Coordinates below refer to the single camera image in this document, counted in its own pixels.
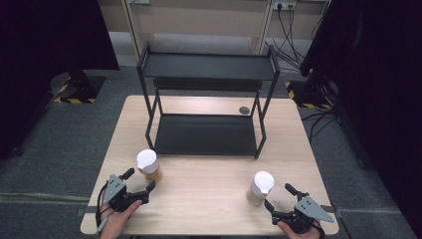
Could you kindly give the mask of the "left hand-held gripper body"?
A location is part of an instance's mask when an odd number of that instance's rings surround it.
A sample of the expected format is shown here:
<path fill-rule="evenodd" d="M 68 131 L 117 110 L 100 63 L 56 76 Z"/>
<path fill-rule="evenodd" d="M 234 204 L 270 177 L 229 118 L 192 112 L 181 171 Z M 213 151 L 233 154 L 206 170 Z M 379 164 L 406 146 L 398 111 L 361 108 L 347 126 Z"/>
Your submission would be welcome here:
<path fill-rule="evenodd" d="M 106 184 L 103 203 L 108 204 L 117 212 L 122 212 L 129 207 L 129 194 L 122 175 L 116 176 L 115 174 L 112 174 L 109 177 Z"/>

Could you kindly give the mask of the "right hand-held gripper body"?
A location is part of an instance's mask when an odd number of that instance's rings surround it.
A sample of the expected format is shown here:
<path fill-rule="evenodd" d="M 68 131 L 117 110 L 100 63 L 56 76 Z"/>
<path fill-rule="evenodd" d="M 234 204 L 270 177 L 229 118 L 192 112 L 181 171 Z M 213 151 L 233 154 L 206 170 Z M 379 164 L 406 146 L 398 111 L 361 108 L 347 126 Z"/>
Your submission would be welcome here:
<path fill-rule="evenodd" d="M 284 222 L 297 234 L 309 232 L 315 221 L 333 223 L 334 219 L 310 196 L 299 199 L 294 205 L 294 210 L 284 219 Z"/>

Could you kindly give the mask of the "lidded white drink cup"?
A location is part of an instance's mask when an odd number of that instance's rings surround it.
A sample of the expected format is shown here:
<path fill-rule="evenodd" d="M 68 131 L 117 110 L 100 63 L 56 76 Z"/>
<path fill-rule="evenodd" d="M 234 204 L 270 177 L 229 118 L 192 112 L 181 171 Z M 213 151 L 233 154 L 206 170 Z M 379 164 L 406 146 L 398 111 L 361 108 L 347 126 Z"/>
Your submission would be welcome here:
<path fill-rule="evenodd" d="M 253 205 L 261 205 L 275 185 L 273 175 L 268 171 L 258 171 L 247 191 L 247 199 Z"/>
<path fill-rule="evenodd" d="M 137 155 L 137 168 L 147 181 L 159 181 L 162 171 L 159 166 L 157 154 L 152 149 L 144 149 Z"/>

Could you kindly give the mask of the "black two-tier metal rack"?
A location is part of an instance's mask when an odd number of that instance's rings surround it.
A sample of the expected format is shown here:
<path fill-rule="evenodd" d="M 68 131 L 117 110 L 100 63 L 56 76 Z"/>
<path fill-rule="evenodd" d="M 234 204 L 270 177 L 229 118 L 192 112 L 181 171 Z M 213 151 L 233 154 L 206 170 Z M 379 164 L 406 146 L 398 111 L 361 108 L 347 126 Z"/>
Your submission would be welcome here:
<path fill-rule="evenodd" d="M 238 155 L 257 158 L 267 139 L 264 118 L 269 102 L 260 102 L 263 82 L 273 96 L 281 68 L 273 48 L 265 55 L 154 52 L 146 44 L 137 73 L 149 116 L 145 138 L 159 154 Z M 243 115 L 167 113 L 162 91 L 253 93 Z"/>

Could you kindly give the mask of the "person's right hand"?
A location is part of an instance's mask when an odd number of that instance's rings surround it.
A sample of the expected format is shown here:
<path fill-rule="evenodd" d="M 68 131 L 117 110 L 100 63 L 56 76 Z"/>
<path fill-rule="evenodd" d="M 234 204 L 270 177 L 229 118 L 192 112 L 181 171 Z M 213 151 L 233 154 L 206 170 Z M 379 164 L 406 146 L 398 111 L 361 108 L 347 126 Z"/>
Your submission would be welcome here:
<path fill-rule="evenodd" d="M 278 226 L 289 237 L 289 239 L 319 239 L 320 233 L 317 229 L 311 228 L 309 232 L 304 234 L 296 233 L 288 224 L 283 221 L 278 223 Z"/>

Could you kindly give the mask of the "person's left hand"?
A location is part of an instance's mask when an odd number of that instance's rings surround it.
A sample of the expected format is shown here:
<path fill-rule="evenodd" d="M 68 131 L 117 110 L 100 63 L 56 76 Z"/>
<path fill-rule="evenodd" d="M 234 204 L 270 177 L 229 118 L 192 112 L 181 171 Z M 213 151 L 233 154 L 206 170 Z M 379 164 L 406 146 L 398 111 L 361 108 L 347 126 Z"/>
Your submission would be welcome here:
<path fill-rule="evenodd" d="M 108 212 L 108 216 L 106 217 L 106 224 L 100 233 L 99 239 L 117 239 L 122 233 L 130 216 L 139 208 L 141 204 L 142 201 L 137 200 L 123 212 L 113 212 L 110 210 Z"/>

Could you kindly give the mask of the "stand base with striped tape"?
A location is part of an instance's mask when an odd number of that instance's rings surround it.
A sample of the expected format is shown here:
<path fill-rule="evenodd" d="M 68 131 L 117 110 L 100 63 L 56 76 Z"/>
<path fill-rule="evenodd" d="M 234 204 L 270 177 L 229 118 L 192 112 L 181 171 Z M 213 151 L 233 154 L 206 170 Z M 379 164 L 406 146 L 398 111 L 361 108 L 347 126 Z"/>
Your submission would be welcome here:
<path fill-rule="evenodd" d="M 104 76 L 87 75 L 86 80 L 74 80 L 68 73 L 60 74 L 61 83 L 55 92 L 55 103 L 93 104 L 105 82 Z"/>
<path fill-rule="evenodd" d="M 305 91 L 305 84 L 306 83 L 302 81 L 286 82 L 289 98 L 293 100 L 299 108 L 330 110 L 331 104 L 321 90 L 317 90 L 314 93 L 307 93 Z"/>

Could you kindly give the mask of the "dark curtain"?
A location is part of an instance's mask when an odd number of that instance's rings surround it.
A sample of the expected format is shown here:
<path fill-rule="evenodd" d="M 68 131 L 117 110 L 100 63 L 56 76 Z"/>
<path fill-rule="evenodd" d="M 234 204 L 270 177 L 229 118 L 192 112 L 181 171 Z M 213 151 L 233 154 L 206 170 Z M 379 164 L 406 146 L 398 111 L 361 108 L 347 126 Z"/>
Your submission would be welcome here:
<path fill-rule="evenodd" d="M 334 82 L 360 146 L 422 239 L 422 0 L 331 0 L 301 66 Z"/>
<path fill-rule="evenodd" d="M 55 76 L 117 68 L 98 0 L 0 0 L 0 159 L 25 138 Z"/>

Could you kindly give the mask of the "white desk frame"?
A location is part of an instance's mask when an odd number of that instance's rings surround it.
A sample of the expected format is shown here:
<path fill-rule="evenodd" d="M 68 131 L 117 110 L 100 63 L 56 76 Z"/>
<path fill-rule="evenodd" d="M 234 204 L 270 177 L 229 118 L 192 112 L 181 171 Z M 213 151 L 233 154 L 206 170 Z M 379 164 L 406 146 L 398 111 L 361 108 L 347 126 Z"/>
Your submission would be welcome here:
<path fill-rule="evenodd" d="M 262 54 L 288 33 L 303 54 L 330 2 L 297 0 L 294 11 L 275 11 L 273 0 L 97 1 L 117 60 L 131 64 L 147 42 L 162 51 Z"/>

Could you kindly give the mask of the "white wall socket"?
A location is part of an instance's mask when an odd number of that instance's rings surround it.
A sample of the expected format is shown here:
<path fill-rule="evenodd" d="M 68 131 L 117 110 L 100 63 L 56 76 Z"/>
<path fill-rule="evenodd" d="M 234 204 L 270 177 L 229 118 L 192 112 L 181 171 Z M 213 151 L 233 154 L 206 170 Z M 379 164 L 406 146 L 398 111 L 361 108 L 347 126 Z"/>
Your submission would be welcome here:
<path fill-rule="evenodd" d="M 294 11 L 297 0 L 273 0 L 272 5 L 275 11 Z"/>

